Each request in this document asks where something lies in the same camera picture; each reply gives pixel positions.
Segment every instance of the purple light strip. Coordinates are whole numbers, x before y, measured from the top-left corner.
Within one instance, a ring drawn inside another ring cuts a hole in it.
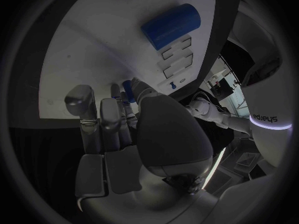
[[[290,125],[288,125],[288,126],[283,126],[283,127],[269,127],[269,126],[266,126],[266,125],[263,125],[263,124],[260,124],[260,123],[255,122],[255,121],[251,118],[251,116],[249,116],[249,119],[250,119],[251,123],[253,123],[253,124],[255,124],[255,125],[259,126],[259,127],[266,128],[266,129],[283,130],[283,129],[291,128],[291,126],[292,126],[292,125],[290,124]]]

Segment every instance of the blue object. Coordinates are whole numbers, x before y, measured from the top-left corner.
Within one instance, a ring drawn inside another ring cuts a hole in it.
[[[141,29],[158,51],[200,27],[200,15],[190,4],[175,7],[144,24]]]
[[[171,82],[170,84],[173,89],[176,89],[176,85],[173,82]]]
[[[123,87],[124,87],[125,92],[127,94],[128,101],[130,103],[135,103],[136,101],[134,99],[133,91],[131,89],[131,81],[128,80],[128,81],[123,82]]]

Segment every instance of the led light strip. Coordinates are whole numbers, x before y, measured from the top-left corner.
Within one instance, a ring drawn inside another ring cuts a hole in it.
[[[210,181],[210,179],[212,178],[213,174],[215,173],[222,157],[223,157],[223,154],[224,154],[224,151],[225,151],[226,148],[224,148],[221,153],[219,154],[219,157],[216,161],[216,163],[214,164],[214,167],[212,168],[211,172],[209,173],[209,175],[207,176],[205,182],[204,182],[204,185],[202,186],[202,189],[204,189],[205,186],[207,186],[208,182]]]
[[[258,126],[258,127],[262,127],[262,128],[266,128],[266,129],[283,130],[283,129],[291,128],[291,126],[292,126],[292,125],[290,124],[290,125],[283,126],[283,127],[269,127],[269,126],[266,126],[266,125],[257,123],[256,121],[254,121],[254,120],[251,118],[251,116],[249,116],[249,119],[250,119],[251,123],[255,124],[256,126]]]

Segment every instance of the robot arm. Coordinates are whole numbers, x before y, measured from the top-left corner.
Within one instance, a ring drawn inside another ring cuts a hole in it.
[[[197,100],[191,101],[186,108],[192,116],[196,118],[215,122],[218,127],[231,128],[247,133],[252,137],[249,119],[243,117],[231,117],[229,113],[219,112],[214,104],[204,98],[197,98]]]

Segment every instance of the small blue knob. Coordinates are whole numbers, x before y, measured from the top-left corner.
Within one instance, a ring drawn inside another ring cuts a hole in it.
[[[176,89],[176,85],[173,82],[171,82],[170,84],[173,89]]]

